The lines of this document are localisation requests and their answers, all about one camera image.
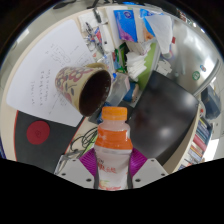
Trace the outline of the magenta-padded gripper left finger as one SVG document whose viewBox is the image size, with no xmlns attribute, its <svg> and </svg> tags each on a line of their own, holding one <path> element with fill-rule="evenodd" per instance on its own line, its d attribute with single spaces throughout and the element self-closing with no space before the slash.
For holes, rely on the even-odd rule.
<svg viewBox="0 0 224 224">
<path fill-rule="evenodd" d="M 57 175 L 78 186 L 97 189 L 99 184 L 95 151 L 83 155 L 77 152 L 62 155 L 57 164 Z"/>
</svg>

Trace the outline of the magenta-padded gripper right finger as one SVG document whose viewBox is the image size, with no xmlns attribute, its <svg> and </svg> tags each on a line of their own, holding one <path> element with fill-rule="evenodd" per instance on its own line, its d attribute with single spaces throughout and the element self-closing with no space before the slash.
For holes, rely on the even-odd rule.
<svg viewBox="0 0 224 224">
<path fill-rule="evenodd" d="M 168 173 L 155 158 L 147 159 L 137 149 L 133 149 L 128 169 L 129 189 L 144 187 L 167 175 Z"/>
</svg>

